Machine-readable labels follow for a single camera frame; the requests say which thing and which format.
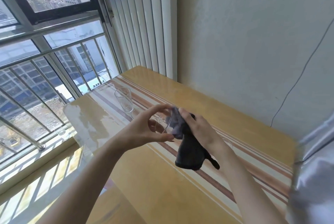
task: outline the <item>wooden table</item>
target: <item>wooden table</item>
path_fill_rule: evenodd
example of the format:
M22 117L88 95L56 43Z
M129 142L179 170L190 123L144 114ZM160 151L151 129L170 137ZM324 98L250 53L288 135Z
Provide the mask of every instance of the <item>wooden table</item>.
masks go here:
M265 193L284 213L294 141L215 99L137 66L68 104L64 112L79 144L94 153L131 121L115 99L131 88L136 108L170 103L202 114L233 144ZM150 143L126 152L96 202L88 223L240 223L228 183L210 163L194 172L175 167L178 143Z

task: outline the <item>white blinds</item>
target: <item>white blinds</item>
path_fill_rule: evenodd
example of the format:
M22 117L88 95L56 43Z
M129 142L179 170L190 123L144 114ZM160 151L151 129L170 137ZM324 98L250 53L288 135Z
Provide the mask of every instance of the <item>white blinds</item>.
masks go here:
M110 0L128 68L141 65L177 80L176 0Z

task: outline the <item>left hand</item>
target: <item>left hand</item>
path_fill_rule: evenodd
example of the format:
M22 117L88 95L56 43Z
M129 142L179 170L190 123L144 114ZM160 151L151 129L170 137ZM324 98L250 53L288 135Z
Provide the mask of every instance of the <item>left hand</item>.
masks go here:
M141 112L130 124L113 137L113 141L124 151L127 151L150 142L173 140L174 136L172 134L156 133L155 125L157 122L150 119L157 112L163 112L165 109L170 108L169 104L158 104ZM157 125L162 132L164 128L160 124Z

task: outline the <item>wire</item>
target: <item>wire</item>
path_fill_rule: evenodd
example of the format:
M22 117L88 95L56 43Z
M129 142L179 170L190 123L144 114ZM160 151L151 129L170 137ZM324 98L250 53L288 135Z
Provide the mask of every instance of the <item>wire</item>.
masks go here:
M304 68L303 68L303 70L302 70L302 73L299 75L297 81L296 81L295 84L292 86L292 88L291 88L290 91L287 93L287 95L285 96L285 98L284 98L284 100L283 100L281 106L279 107L278 111L277 111L276 114L273 116L273 119L272 119L272 122L271 122L271 124L270 124L270 127L273 126L273 120L274 120L274 118L276 117L276 115L278 114L278 112L280 112L280 110L281 110L283 104L285 103L285 100L287 99L288 95L290 94L290 92L293 90L293 88L297 85L298 81L299 81L300 78L302 77L302 75L303 75L303 73L304 73L304 71L305 71L305 69L306 69L306 67L307 67L307 64L310 62L311 58L313 57L313 55L315 54L315 52L316 52L317 49L319 48L320 44L321 44L322 41L324 40L324 38L325 38L325 36L326 36L326 34L327 34L327 32L328 32L328 30L329 30L329 28L331 27L331 25L332 25L333 22L334 22L334 18L332 19L331 23L328 25L328 27L327 27L325 33L323 34L323 36L322 36L320 42L318 43L318 45L316 46L315 50L312 52L311 56L310 56L309 59L306 61L306 64L305 64L305 66L304 66Z

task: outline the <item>dark cloth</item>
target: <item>dark cloth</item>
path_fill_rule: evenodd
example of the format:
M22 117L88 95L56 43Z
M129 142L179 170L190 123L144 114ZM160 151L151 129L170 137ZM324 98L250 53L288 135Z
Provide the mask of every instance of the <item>dark cloth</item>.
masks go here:
M173 128L173 136L176 139L182 139L175 161L177 167L196 171L202 167L204 160L208 159L216 169L220 168L218 162L211 157L209 152L195 138L177 107L172 109L169 125Z

